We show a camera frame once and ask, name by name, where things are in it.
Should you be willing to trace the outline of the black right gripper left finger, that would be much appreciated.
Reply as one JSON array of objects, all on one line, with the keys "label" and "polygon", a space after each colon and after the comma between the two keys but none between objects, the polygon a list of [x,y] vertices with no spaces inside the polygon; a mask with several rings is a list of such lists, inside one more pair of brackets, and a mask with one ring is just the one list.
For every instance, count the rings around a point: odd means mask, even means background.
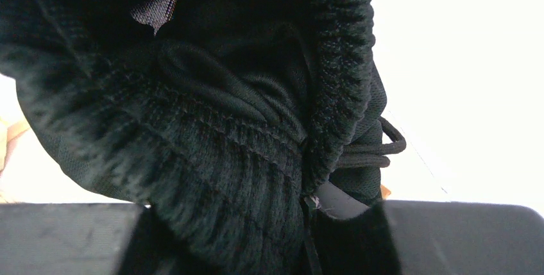
[{"label": "black right gripper left finger", "polygon": [[146,274],[136,204],[1,205],[1,274]]}]

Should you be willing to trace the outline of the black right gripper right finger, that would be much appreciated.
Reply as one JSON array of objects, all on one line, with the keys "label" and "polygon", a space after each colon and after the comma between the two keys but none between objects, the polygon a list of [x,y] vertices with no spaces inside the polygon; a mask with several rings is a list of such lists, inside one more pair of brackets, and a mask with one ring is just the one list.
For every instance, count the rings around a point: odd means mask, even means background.
[{"label": "black right gripper right finger", "polygon": [[543,217],[511,204],[387,201],[400,274],[543,274]]}]

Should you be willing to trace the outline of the black shorts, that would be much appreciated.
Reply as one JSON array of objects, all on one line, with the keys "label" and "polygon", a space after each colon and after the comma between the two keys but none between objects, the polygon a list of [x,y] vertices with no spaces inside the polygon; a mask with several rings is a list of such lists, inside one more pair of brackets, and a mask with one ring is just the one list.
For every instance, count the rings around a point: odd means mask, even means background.
[{"label": "black shorts", "polygon": [[1,0],[1,73],[86,190],[148,204],[189,274],[396,274],[366,206],[406,147],[371,0]]}]

